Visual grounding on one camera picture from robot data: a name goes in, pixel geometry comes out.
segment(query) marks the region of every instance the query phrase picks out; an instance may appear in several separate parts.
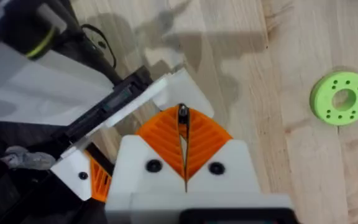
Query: wood grain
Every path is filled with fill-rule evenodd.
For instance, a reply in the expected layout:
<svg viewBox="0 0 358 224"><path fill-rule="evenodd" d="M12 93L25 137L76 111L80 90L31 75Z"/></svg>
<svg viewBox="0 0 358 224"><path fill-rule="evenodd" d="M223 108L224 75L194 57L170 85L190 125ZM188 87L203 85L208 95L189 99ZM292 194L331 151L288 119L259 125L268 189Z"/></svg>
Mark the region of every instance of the wood grain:
<svg viewBox="0 0 358 224"><path fill-rule="evenodd" d="M327 73L358 72L358 0L72 3L106 33L123 77L186 67L214 119L249 145L262 190L289 194L302 223L358 224L358 122L324 124L308 100ZM157 111L117 128L131 134Z"/></svg>

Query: screw head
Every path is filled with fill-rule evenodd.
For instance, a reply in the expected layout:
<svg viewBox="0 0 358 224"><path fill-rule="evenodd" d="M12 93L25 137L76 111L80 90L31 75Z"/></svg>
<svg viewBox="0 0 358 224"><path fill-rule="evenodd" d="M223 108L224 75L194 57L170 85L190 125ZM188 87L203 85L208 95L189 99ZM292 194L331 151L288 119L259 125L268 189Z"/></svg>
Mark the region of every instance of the screw head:
<svg viewBox="0 0 358 224"><path fill-rule="evenodd" d="M160 172L161 169L162 163L158 159L152 159L146 163L146 170L149 172Z"/></svg>
<svg viewBox="0 0 358 224"><path fill-rule="evenodd" d="M224 168L224 165L220 162L212 162L208 166L209 171L214 175L222 175L224 174L224 171L226 168Z"/></svg>
<svg viewBox="0 0 358 224"><path fill-rule="evenodd" d="M86 180L88 178L88 174L86 172L80 172L78 174L78 177L81 179L81 180Z"/></svg>

